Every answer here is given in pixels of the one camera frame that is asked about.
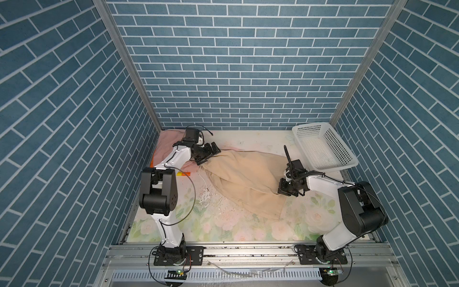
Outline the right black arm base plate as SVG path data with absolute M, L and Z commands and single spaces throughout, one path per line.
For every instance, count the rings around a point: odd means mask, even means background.
M 348 259 L 344 250 L 330 251 L 322 245 L 295 245 L 294 252 L 297 254 L 301 265 L 327 265 L 327 264 L 347 264 Z

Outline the beige shorts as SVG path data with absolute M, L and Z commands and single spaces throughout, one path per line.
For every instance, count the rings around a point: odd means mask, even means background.
M 286 196 L 277 191 L 287 163 L 282 155 L 223 150 L 202 168 L 224 197 L 260 217 L 279 220 Z

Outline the green circuit board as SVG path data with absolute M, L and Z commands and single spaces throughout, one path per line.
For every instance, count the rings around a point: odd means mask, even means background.
M 165 281 L 180 280 L 185 281 L 187 279 L 188 273 L 181 270 L 168 270 L 164 279 Z
M 319 269 L 323 281 L 338 281 L 340 271 L 336 268 Z

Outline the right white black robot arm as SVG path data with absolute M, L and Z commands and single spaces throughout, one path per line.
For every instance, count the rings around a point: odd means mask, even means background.
M 307 191 L 337 196 L 341 211 L 341 223 L 316 240 L 314 256 L 322 264 L 337 258 L 348 244 L 388 223 L 387 212 L 370 183 L 345 182 L 323 172 L 307 171 L 300 160 L 288 160 L 278 193 L 297 197 Z

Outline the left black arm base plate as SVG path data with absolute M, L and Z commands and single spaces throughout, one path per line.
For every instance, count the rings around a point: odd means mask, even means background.
M 177 248 L 159 247 L 155 250 L 154 266 L 202 265 L 203 246 L 187 246 Z

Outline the right green circuit board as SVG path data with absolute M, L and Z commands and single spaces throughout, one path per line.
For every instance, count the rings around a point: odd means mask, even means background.
M 340 271 L 336 268 L 319 269 L 323 281 L 338 281 Z

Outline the left green circuit board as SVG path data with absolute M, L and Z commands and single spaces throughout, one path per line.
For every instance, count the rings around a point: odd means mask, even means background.
M 165 281 L 180 280 L 185 281 L 187 279 L 188 273 L 181 270 L 168 270 L 164 279 Z

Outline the white plastic laundry basket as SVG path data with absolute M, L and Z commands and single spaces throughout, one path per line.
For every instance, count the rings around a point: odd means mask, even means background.
M 300 124 L 292 128 L 296 146 L 306 165 L 319 172 L 356 167 L 357 157 L 329 123 Z

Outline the rainbow striped shorts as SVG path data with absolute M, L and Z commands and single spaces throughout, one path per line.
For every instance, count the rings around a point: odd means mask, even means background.
M 149 167 L 154 167 L 153 162 L 150 162 L 150 166 Z M 186 177 L 186 176 L 190 176 L 191 173 L 190 172 L 180 172 L 179 171 L 179 172 L 177 172 L 176 175 L 179 176 L 179 177 Z

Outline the pink shorts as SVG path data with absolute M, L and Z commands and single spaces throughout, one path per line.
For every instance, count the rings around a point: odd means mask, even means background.
M 171 129 L 164 130 L 160 133 L 160 136 L 155 147 L 149 167 L 154 167 L 162 162 L 173 150 L 173 144 L 181 141 L 185 135 L 185 130 L 182 129 Z M 181 168 L 183 172 L 196 173 L 199 167 L 194 161 L 187 161 Z

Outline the aluminium mounting rail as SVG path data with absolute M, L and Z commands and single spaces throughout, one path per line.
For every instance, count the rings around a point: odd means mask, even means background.
M 344 249 L 348 263 L 301 265 L 295 245 L 312 242 L 190 243 L 203 246 L 202 265 L 154 266 L 157 245 L 112 245 L 98 287 L 406 287 L 409 282 L 386 243 L 359 241 Z M 319 269 L 336 268 L 338 281 L 323 281 Z M 188 273 L 165 281 L 168 270 Z

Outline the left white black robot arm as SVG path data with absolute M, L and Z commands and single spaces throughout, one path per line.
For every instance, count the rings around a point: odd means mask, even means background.
M 192 160 L 199 166 L 220 152 L 216 143 L 205 141 L 201 129 L 189 126 L 164 160 L 143 169 L 139 207 L 152 216 L 161 235 L 159 247 L 155 249 L 155 265 L 183 265 L 190 259 L 185 236 L 179 228 L 181 221 L 175 212 L 179 199 L 176 174 L 182 172 L 186 162 Z

